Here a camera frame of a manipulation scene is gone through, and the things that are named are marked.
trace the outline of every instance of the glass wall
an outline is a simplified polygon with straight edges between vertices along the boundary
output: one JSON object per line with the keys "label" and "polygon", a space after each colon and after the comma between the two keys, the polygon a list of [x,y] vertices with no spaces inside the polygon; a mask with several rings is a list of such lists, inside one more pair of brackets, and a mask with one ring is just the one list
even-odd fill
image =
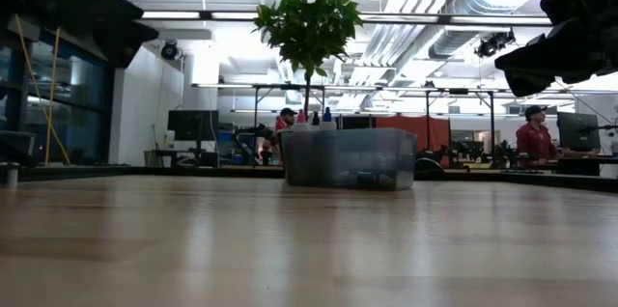
{"label": "glass wall", "polygon": [[[48,113],[51,108],[54,129],[71,164],[105,163],[113,70],[95,56],[61,42],[53,74],[52,44],[53,36],[43,33],[40,42],[28,45],[34,79],[25,67],[20,49],[14,51],[15,45],[0,48],[0,130],[34,133],[33,157],[44,162],[47,145],[45,111]],[[52,82],[53,100],[50,101]],[[49,144],[49,161],[66,161],[53,135]]]}

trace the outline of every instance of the clear plastic bin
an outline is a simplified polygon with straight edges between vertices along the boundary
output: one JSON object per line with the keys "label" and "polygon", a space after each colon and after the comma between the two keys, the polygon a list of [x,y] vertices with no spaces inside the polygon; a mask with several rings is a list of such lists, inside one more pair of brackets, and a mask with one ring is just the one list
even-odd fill
{"label": "clear plastic bin", "polygon": [[282,140],[289,185],[401,190],[414,182],[417,138],[401,129],[287,132]]}

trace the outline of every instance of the person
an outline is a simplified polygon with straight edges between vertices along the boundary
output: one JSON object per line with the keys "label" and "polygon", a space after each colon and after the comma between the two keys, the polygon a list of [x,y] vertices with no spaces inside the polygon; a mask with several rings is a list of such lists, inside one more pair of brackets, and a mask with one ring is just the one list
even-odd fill
{"label": "person", "polygon": [[281,142],[279,142],[279,131],[292,127],[295,123],[295,115],[297,113],[290,108],[283,108],[276,119],[275,124],[275,139],[272,145],[272,150],[279,159],[279,164],[283,164],[283,154],[281,153]]}
{"label": "person", "polygon": [[596,155],[596,152],[578,153],[569,149],[563,149],[562,152],[559,152],[551,143],[548,128],[543,125],[546,109],[546,107],[542,108],[538,105],[532,105],[525,109],[524,115],[528,124],[520,127],[516,133],[520,164],[527,165],[530,161],[538,161],[538,163],[544,164],[560,155],[571,157]]}
{"label": "person", "polygon": [[277,125],[275,133],[281,129],[291,127],[295,122],[295,115],[297,113],[290,108],[281,109],[281,113],[277,117]]}

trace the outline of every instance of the potted plant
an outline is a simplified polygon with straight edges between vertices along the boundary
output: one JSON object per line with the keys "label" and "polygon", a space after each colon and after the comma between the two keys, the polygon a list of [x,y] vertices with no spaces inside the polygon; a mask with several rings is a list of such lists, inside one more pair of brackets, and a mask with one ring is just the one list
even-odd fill
{"label": "potted plant", "polygon": [[281,0],[279,6],[260,5],[254,23],[269,35],[268,46],[279,47],[282,60],[290,61],[292,70],[305,69],[307,89],[304,111],[309,110],[309,86],[315,73],[327,76],[322,69],[325,59],[348,56],[346,44],[355,38],[354,27],[362,26],[358,3],[352,0]]}

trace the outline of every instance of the wooden table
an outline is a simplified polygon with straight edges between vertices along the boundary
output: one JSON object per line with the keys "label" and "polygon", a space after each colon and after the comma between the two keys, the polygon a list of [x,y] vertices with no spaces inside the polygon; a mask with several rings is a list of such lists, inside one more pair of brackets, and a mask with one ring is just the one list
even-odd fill
{"label": "wooden table", "polygon": [[614,307],[618,197],[126,176],[0,194],[7,307]]}

